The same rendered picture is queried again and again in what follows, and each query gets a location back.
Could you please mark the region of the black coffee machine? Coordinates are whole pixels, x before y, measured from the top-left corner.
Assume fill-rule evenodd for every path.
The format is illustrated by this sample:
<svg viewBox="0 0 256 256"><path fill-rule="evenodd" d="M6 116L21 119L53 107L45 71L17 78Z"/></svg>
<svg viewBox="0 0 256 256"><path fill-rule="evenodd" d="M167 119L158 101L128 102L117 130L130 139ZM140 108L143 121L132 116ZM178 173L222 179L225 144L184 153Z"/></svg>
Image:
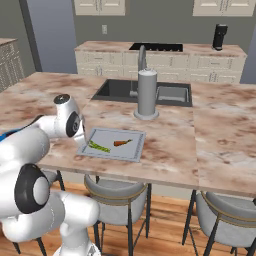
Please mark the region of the black coffee machine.
<svg viewBox="0 0 256 256"><path fill-rule="evenodd" d="M228 29L228 26L225 24L217 24L216 25L213 43L212 43L213 49L215 49L217 51L222 50L223 40L224 40L224 36L227 33L227 29Z"/></svg>

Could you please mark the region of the cream wall cupboard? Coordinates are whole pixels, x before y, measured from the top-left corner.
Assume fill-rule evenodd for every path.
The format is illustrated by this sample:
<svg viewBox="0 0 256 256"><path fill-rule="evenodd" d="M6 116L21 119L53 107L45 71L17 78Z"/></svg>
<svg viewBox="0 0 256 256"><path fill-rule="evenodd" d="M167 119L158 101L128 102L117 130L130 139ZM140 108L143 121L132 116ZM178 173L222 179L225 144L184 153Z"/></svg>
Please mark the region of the cream wall cupboard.
<svg viewBox="0 0 256 256"><path fill-rule="evenodd" d="M256 0L194 0L194 16L251 17Z"/></svg>
<svg viewBox="0 0 256 256"><path fill-rule="evenodd" d="M80 16L124 16L128 0L74 0L75 13Z"/></svg>

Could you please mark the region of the grey rectangular tray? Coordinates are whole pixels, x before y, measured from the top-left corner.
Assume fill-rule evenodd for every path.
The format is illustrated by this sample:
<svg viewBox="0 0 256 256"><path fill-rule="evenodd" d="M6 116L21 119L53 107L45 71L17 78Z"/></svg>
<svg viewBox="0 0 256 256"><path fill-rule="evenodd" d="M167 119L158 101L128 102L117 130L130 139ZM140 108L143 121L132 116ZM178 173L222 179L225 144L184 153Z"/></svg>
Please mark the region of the grey rectangular tray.
<svg viewBox="0 0 256 256"><path fill-rule="evenodd" d="M77 154L112 160L139 162L145 137L146 133L142 131L96 127L91 130L87 145L82 145L77 150ZM132 139L132 141L118 147L113 145L114 141L126 141L128 139ZM103 147L110 148L110 153L90 148L90 140Z"/></svg>

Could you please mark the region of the cream base cupboard run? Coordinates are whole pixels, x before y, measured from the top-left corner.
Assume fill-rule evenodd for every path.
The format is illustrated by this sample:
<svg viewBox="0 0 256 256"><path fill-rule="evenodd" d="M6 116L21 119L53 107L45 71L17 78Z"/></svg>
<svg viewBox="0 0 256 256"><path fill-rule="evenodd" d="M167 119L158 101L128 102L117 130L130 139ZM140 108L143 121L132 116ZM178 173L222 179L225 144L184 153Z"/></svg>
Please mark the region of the cream base cupboard run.
<svg viewBox="0 0 256 256"><path fill-rule="evenodd" d="M81 75L138 78L138 50L133 42L86 41L75 48ZM238 45L216 51L210 44L184 44L178 51L146 51L159 81L239 83L247 54Z"/></svg>

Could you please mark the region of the black hob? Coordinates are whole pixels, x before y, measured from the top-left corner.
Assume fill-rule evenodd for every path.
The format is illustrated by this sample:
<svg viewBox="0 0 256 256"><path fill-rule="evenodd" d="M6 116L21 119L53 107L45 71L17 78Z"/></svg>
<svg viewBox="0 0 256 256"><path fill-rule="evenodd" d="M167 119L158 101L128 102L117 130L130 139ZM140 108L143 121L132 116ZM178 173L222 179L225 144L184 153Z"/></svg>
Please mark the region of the black hob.
<svg viewBox="0 0 256 256"><path fill-rule="evenodd" d="M168 52L183 52L183 44L168 44L168 43L133 43L129 50L139 50L144 46L146 51L168 51Z"/></svg>

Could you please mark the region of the grey sink tap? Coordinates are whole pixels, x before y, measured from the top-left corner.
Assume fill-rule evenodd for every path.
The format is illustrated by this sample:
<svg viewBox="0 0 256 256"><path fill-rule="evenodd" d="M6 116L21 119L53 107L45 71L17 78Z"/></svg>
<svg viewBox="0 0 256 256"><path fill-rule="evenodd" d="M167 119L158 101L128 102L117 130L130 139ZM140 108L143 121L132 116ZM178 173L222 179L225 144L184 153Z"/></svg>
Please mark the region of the grey sink tap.
<svg viewBox="0 0 256 256"><path fill-rule="evenodd" d="M139 55L138 55L138 70L144 70L147 67L146 63L146 48L144 45L140 46L139 49ZM133 89L130 90L130 96L136 97L138 95L137 91L134 91Z"/></svg>

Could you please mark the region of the black sink basin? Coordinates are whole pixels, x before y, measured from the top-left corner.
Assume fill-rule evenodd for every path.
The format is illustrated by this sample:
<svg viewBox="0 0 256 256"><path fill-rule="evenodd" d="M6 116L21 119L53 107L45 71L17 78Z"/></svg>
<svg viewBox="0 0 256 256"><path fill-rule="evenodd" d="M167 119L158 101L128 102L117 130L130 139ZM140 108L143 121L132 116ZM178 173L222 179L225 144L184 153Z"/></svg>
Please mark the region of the black sink basin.
<svg viewBox="0 0 256 256"><path fill-rule="evenodd" d="M92 99L137 103L137 89L138 82L136 80L107 79ZM191 107L191 85L186 83L158 82L156 104Z"/></svg>

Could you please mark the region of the beige panelled cabinet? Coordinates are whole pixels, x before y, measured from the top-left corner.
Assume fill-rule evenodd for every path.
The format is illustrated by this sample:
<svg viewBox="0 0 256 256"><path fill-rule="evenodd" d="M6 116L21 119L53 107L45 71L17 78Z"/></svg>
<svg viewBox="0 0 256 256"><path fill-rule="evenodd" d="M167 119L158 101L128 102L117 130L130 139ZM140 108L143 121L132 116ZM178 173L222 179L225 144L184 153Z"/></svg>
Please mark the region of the beige panelled cabinet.
<svg viewBox="0 0 256 256"><path fill-rule="evenodd" d="M0 38L0 93L23 78L18 40Z"/></svg>

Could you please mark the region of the green asparagus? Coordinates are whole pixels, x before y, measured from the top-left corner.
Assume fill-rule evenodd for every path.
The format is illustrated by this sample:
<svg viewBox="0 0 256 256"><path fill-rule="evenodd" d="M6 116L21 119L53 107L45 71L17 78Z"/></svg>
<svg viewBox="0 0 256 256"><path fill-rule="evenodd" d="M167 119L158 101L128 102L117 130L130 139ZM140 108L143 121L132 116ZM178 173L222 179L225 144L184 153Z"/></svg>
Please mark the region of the green asparagus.
<svg viewBox="0 0 256 256"><path fill-rule="evenodd" d="M92 140L89 141L89 147L93 148L93 149L96 149L96 150L106 152L106 153L110 153L110 151L111 151L110 148L103 147L103 146L93 142Z"/></svg>

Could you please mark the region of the grey cylinder on round base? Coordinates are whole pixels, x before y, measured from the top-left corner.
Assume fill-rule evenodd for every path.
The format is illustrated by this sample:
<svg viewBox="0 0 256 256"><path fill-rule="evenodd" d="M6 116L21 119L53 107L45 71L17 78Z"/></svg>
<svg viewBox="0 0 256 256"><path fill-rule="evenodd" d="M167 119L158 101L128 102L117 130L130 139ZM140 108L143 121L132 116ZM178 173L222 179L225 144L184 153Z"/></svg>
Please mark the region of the grey cylinder on round base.
<svg viewBox="0 0 256 256"><path fill-rule="evenodd" d="M140 120L153 120L158 117L159 112L156 104L157 72L146 68L138 72L138 105L134 116Z"/></svg>

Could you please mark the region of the orange carrot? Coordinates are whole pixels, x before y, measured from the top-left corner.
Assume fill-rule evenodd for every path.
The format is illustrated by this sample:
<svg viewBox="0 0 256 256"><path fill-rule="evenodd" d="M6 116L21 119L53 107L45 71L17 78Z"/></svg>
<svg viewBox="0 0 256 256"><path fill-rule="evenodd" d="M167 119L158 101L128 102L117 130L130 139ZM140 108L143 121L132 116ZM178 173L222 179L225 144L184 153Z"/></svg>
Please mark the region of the orange carrot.
<svg viewBox="0 0 256 256"><path fill-rule="evenodd" d="M115 147L118 147L118 146L125 145L125 144L127 144L127 143L129 143L129 142L131 142L131 141L132 141L132 139L128 139L128 140L126 140L126 141L114 141L114 142L113 142L113 145L114 145Z"/></svg>

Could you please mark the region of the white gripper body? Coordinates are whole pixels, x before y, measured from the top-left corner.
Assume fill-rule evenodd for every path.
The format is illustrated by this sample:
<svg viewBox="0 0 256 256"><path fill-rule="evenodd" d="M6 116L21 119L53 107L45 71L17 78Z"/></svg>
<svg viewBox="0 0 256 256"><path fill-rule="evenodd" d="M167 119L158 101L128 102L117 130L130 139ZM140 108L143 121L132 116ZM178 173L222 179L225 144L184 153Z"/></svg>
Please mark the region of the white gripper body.
<svg viewBox="0 0 256 256"><path fill-rule="evenodd" d="M78 136L78 144L79 146L87 145L86 134L84 131Z"/></svg>

